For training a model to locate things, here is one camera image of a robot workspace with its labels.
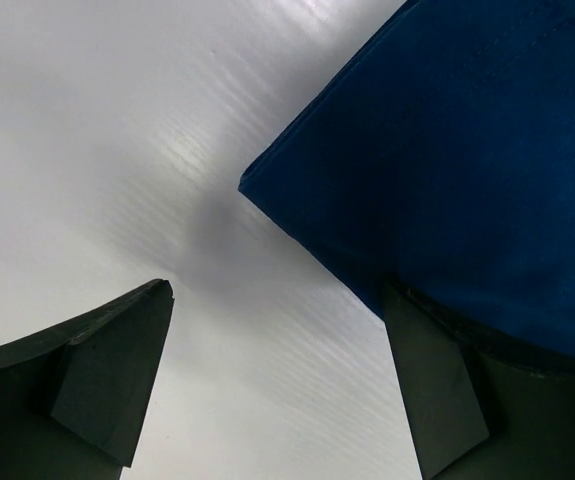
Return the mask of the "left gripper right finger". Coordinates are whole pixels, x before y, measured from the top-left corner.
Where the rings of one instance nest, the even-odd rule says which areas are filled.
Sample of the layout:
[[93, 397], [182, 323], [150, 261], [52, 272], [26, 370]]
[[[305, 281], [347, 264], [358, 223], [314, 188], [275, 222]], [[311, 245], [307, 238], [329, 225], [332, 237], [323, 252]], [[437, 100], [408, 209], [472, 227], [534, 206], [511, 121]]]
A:
[[384, 322], [425, 479], [575, 479], [575, 357], [398, 284]]

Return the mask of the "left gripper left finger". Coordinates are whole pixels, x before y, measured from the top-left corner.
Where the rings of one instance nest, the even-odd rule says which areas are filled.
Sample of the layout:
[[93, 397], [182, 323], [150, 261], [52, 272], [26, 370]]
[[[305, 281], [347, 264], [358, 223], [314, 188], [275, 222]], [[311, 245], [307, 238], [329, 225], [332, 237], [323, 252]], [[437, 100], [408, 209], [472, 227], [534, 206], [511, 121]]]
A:
[[173, 305], [155, 279], [0, 346], [0, 479], [118, 479], [131, 467]]

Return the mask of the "navy blue t shirt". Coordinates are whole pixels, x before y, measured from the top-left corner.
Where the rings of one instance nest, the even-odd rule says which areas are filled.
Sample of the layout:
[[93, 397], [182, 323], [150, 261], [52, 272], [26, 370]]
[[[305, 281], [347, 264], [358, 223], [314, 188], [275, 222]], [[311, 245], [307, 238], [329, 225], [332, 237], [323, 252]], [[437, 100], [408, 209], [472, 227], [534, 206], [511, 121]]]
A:
[[375, 313], [575, 356], [575, 1], [406, 2], [239, 189]]

